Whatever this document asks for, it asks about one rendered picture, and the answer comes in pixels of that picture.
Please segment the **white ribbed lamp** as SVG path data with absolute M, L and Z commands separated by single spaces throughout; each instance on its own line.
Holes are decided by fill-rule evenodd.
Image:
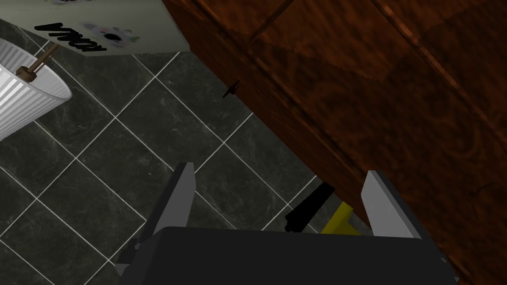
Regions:
M 17 75 L 36 57 L 0 38 L 0 141 L 72 98 L 67 84 L 48 66 L 27 83 Z

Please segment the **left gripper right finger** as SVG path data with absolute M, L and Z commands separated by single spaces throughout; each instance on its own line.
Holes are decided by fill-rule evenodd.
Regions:
M 426 229 L 383 172 L 367 172 L 360 196 L 375 236 L 429 239 Z

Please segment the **brown wooden cupboard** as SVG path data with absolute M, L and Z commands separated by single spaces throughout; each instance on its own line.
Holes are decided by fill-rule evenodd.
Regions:
M 507 285 L 507 0 L 162 1 L 368 225 L 360 190 L 380 170 L 459 285 Z

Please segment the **small black knob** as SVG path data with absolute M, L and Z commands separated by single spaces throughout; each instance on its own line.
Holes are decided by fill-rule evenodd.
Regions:
M 227 97 L 228 95 L 235 95 L 237 92 L 237 89 L 239 88 L 240 81 L 236 81 L 234 84 L 232 84 L 225 92 L 225 94 L 222 96 L 222 98 Z

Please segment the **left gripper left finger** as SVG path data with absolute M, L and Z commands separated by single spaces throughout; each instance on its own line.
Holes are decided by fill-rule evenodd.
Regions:
M 186 227 L 196 190 L 193 162 L 181 162 L 173 170 L 136 243 L 136 249 L 165 227 Z

